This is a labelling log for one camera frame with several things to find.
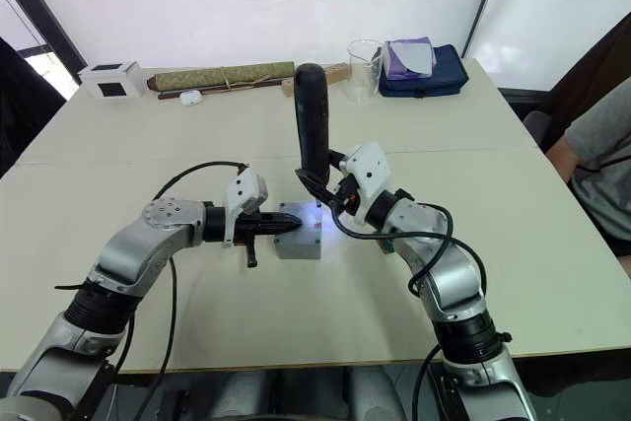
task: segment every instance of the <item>white box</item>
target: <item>white box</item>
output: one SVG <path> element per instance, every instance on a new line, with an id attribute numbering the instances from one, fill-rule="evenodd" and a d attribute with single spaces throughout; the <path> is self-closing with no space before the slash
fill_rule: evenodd
<path id="1" fill-rule="evenodd" d="M 87 66 L 79 77 L 97 99 L 140 98 L 147 91 L 142 68 L 135 61 Z"/>

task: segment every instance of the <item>small white object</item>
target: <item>small white object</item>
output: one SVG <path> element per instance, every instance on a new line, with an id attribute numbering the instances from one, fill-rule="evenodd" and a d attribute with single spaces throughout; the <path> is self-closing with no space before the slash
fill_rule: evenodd
<path id="1" fill-rule="evenodd" d="M 184 91 L 179 95 L 179 101 L 182 105 L 195 105 L 201 103 L 201 93 L 196 89 Z"/>
<path id="2" fill-rule="evenodd" d="M 340 169 L 344 175 L 353 175 L 359 184 L 359 209 L 355 214 L 355 223 L 363 226 L 366 224 L 366 215 L 369 209 L 387 188 L 390 178 L 390 166 L 386 160 L 386 154 L 377 142 L 369 142 L 360 146 L 357 150 L 340 163 Z"/>
<path id="3" fill-rule="evenodd" d="M 419 74 L 432 74 L 432 46 L 428 43 L 404 43 L 393 41 L 392 51 L 410 71 Z"/>
<path id="4" fill-rule="evenodd" d="M 79 77 L 96 99 L 140 98 L 147 91 L 142 68 L 135 61 L 94 64 L 79 71 Z"/>
<path id="5" fill-rule="evenodd" d="M 224 231 L 223 248 L 233 245 L 235 224 L 243 212 L 251 214 L 267 199 L 267 185 L 265 180 L 257 175 L 252 168 L 248 168 L 238 175 L 228 185 L 226 191 L 226 227 Z"/>

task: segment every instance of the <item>rolled mat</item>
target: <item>rolled mat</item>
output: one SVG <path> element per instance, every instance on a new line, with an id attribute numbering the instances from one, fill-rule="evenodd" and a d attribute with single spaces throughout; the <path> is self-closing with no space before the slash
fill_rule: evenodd
<path id="1" fill-rule="evenodd" d="M 238 86 L 239 83 L 292 76 L 294 76 L 294 63 L 285 61 L 159 73 L 147 81 L 147 86 L 153 91 L 171 91 L 173 89 L 193 89 L 221 84 Z"/>

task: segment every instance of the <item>navy blue bag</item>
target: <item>navy blue bag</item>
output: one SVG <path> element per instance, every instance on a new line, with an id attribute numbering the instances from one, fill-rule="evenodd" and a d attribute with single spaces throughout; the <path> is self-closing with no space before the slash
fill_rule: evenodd
<path id="1" fill-rule="evenodd" d="M 387 98 L 430 98 L 458 94 L 469 80 L 452 44 L 434 48 L 436 66 L 431 78 L 389 81 L 382 68 L 379 92 Z"/>

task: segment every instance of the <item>purple cloth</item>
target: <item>purple cloth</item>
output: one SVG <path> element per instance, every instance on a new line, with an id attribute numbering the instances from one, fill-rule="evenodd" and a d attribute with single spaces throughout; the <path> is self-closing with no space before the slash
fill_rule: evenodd
<path id="1" fill-rule="evenodd" d="M 390 46 L 392 43 L 402 42 L 402 43 L 427 43 L 432 46 L 430 39 L 426 36 L 417 39 L 396 39 L 395 41 L 386 41 L 386 58 L 384 60 L 384 69 L 386 70 L 386 78 L 389 81 L 399 81 L 405 79 L 419 79 L 419 78 L 429 78 L 431 74 L 421 74 L 415 73 L 414 71 L 410 71 L 403 63 L 401 63 L 398 56 Z M 436 66 L 436 54 L 434 53 L 434 49 L 432 48 L 432 66 Z"/>

